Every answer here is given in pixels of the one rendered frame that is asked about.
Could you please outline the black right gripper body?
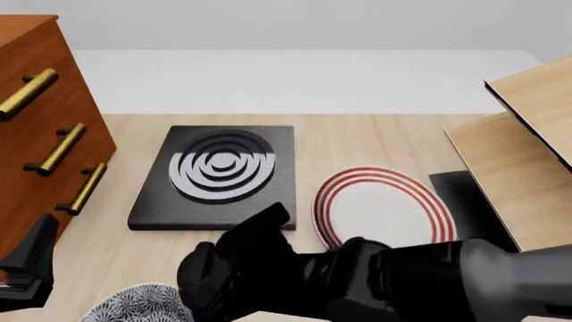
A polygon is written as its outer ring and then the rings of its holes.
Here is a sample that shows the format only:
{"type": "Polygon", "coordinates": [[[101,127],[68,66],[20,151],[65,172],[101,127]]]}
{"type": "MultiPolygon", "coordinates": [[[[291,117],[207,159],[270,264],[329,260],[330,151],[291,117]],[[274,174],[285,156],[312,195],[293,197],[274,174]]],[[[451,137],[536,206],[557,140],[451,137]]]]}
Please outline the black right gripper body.
{"type": "Polygon", "coordinates": [[[216,319],[236,321],[259,311],[313,317],[303,294],[303,257],[279,230],[230,230],[216,243],[223,268],[216,273],[216,319]]]}

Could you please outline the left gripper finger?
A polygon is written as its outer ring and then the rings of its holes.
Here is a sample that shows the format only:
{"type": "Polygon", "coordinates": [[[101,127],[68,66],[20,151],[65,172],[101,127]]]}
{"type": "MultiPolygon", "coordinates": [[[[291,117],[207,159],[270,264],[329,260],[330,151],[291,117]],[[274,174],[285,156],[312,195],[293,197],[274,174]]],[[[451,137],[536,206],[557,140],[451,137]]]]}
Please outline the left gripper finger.
{"type": "Polygon", "coordinates": [[[51,214],[40,216],[20,243],[0,259],[0,268],[36,268],[54,247],[58,225],[51,214]]]}

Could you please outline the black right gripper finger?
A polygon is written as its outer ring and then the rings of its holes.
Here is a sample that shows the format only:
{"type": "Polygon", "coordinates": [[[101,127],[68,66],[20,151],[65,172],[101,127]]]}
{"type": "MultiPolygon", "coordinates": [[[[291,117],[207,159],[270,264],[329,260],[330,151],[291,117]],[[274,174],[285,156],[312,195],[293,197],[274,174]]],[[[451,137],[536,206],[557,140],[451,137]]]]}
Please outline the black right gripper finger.
{"type": "Polygon", "coordinates": [[[217,257],[215,244],[202,241],[185,257],[177,271],[181,302],[193,318],[204,318],[230,275],[227,262],[217,257]]]}

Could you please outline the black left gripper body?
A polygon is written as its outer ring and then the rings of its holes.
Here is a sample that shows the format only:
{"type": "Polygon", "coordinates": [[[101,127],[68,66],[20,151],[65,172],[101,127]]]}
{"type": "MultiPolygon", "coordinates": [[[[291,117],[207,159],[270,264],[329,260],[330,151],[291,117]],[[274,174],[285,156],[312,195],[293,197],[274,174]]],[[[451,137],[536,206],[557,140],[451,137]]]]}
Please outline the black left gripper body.
{"type": "Polygon", "coordinates": [[[53,269],[41,265],[32,270],[0,267],[6,281],[0,282],[0,312],[43,308],[53,291],[53,269]]]}

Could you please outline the black white patterned bowl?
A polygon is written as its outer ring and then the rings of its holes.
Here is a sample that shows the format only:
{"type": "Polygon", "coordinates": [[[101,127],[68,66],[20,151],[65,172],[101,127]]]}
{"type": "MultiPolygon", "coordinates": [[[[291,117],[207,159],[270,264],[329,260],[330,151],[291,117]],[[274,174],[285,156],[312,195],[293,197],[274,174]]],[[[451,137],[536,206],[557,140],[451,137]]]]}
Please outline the black white patterned bowl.
{"type": "Polygon", "coordinates": [[[124,289],[92,308],[80,322],[195,322],[178,289],[140,284],[124,289]]]}

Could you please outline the flat black stove plate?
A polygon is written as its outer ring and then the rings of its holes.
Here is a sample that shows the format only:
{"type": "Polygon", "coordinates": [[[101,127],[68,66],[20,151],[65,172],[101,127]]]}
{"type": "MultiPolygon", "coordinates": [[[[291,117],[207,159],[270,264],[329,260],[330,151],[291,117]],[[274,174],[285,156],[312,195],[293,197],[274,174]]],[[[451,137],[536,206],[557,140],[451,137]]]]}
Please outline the flat black stove plate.
{"type": "Polygon", "coordinates": [[[294,128],[174,125],[128,218],[133,231],[230,230],[282,203],[296,229],[294,128]]]}

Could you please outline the white plate with red rings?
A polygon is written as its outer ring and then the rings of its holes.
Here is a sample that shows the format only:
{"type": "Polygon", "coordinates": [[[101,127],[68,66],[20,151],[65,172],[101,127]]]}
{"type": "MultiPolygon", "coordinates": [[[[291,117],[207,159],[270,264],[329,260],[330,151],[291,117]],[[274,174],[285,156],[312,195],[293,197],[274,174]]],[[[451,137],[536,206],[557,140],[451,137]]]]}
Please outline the white plate with red rings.
{"type": "Polygon", "coordinates": [[[458,239],[441,198],[390,168],[358,166],[330,176],[317,189],[311,212],[315,231],[329,249],[354,237],[394,249],[458,239]]]}

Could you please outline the orange-brown wooden cabinet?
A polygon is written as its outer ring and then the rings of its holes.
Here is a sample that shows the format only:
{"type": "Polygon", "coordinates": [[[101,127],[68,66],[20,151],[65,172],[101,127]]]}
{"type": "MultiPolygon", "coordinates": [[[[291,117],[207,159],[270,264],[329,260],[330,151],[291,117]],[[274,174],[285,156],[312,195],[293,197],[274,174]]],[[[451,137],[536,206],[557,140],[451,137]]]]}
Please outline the orange-brown wooden cabinet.
{"type": "Polygon", "coordinates": [[[24,238],[43,214],[60,227],[73,216],[56,211],[70,203],[87,176],[82,168],[108,164],[116,150],[79,66],[53,15],[0,15],[0,103],[22,88],[25,74],[54,69],[59,79],[11,121],[0,122],[0,258],[24,238]],[[59,143],[61,128],[87,130],[48,177],[23,171],[41,163],[59,143]]]}

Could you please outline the pale wooden panel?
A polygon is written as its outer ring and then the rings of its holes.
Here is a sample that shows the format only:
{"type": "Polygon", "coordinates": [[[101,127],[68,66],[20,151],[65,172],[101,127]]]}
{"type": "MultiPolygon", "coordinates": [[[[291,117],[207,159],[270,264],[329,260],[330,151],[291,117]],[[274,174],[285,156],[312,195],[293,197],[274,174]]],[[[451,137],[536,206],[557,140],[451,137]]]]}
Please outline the pale wooden panel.
{"type": "Polygon", "coordinates": [[[572,55],[484,86],[572,173],[572,55]]]}
{"type": "Polygon", "coordinates": [[[572,244],[572,173],[511,114],[445,130],[522,251],[572,244]]]}

